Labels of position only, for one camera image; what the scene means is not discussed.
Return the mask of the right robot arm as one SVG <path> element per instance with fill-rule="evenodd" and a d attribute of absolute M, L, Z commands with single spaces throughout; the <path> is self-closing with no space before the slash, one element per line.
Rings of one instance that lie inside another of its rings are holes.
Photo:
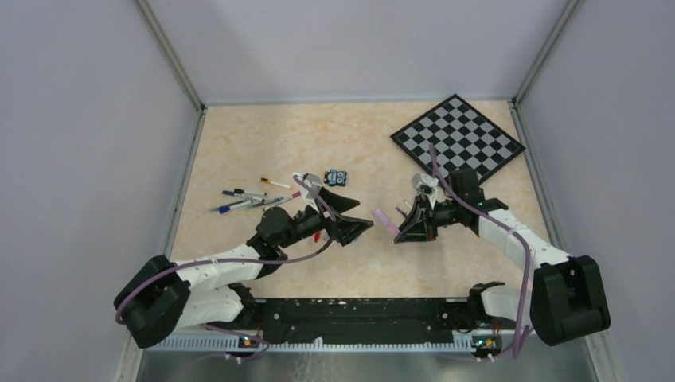
<path fill-rule="evenodd" d="M 611 326 L 599 265 L 589 255 L 573 256 L 540 238 L 497 198 L 487 199 L 471 169 L 444 180 L 417 173 L 411 210 L 398 227 L 395 243 L 431 242 L 441 227 L 461 224 L 492 243 L 523 272 L 518 288 L 503 282 L 479 283 L 470 290 L 466 316 L 478 328 L 498 318 L 531 329 L 549 346 Z"/>

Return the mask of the yellow cap white marker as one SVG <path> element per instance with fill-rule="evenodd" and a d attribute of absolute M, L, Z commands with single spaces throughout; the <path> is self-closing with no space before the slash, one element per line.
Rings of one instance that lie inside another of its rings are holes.
<path fill-rule="evenodd" d="M 273 185 L 273 186 L 283 188 L 283 189 L 292 189 L 292 187 L 290 185 L 287 185 L 287 184 L 284 184 L 284 183 L 281 183 L 281 182 L 277 182 L 277 181 L 273 181 L 273 180 L 265 178 L 265 177 L 261 177 L 259 181 L 261 181 L 264 184 Z"/>

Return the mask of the purple pen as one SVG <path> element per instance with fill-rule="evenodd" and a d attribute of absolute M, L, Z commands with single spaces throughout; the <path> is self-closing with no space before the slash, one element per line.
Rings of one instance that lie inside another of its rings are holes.
<path fill-rule="evenodd" d="M 404 212 L 404 211 L 403 211 L 401 208 L 399 208 L 399 207 L 395 207 L 395 210 L 396 210 L 400 215 L 402 215 L 403 217 L 407 217 L 407 216 L 408 216 L 408 214 L 407 214 L 406 212 Z"/>

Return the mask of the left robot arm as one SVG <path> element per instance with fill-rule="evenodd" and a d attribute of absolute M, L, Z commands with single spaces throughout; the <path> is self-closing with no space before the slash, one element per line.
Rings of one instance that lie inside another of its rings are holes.
<path fill-rule="evenodd" d="M 327 233 L 330 244 L 351 244 L 374 225 L 346 215 L 359 204 L 321 189 L 293 216 L 280 206 L 266 209 L 254 235 L 231 250 L 176 262 L 156 255 L 115 297 L 115 321 L 127 328 L 141 349 L 158 344 L 177 329 L 212 322 L 245 329 L 254 322 L 256 309 L 245 301 L 239 283 L 261 279 L 291 264 L 284 249 L 318 232 Z"/>

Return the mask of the light pink highlighter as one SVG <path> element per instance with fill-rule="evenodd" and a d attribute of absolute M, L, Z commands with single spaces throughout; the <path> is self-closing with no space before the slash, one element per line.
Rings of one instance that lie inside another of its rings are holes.
<path fill-rule="evenodd" d="M 388 217 L 388 215 L 381 209 L 374 209 L 372 211 L 373 217 L 375 217 L 393 236 L 397 236 L 400 233 L 400 230 L 396 224 Z"/>

